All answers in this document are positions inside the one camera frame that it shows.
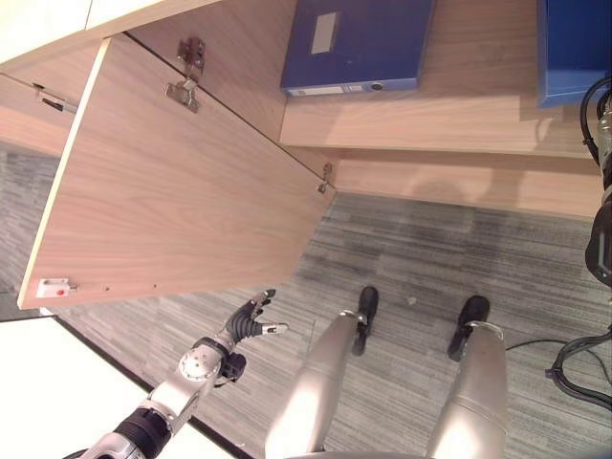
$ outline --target robotic hand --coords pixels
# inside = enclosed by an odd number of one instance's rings
[[[189,420],[198,401],[223,379],[235,382],[246,359],[233,349],[245,338],[277,335],[289,330],[286,323],[255,320],[270,304],[275,290],[256,295],[240,307],[213,338],[196,341],[180,359],[177,369],[158,385],[114,432],[93,447],[68,456],[81,459],[153,459]]]

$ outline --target wooden panel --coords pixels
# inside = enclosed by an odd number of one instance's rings
[[[333,190],[125,37],[104,41],[34,242],[21,308],[167,295],[288,277]],[[79,292],[36,299],[43,277]]]
[[[0,142],[59,156],[73,118],[38,101],[32,86],[0,74]]]
[[[36,62],[11,67],[9,75],[28,84],[40,84],[69,100],[80,100],[101,40],[70,51],[46,55]]]
[[[51,0],[3,1],[0,6],[0,37],[5,47],[0,52],[0,69],[9,73],[13,66],[36,62],[48,55],[70,51],[88,41],[101,40],[105,36],[216,1],[100,0],[91,5],[91,11],[89,0],[63,2],[61,9]],[[87,9],[81,22],[85,4]]]
[[[482,153],[344,151],[339,191],[592,219],[601,175],[592,160]]]
[[[91,0],[2,0],[0,62],[85,30],[90,5]]]
[[[179,12],[214,3],[218,0],[93,0],[87,18],[87,29],[110,27],[113,33],[157,21]]]
[[[415,93],[289,98],[292,145],[586,158],[575,107],[536,108],[536,2],[436,2]]]
[[[224,0],[130,33],[180,70],[179,41],[199,36],[206,43],[200,86],[277,141],[286,102],[280,77],[294,10],[295,0]]]

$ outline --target cabinet door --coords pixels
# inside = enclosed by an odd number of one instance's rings
[[[127,37],[96,58],[19,294],[21,308],[271,285],[333,197],[320,179]],[[77,292],[37,298],[43,278]]]

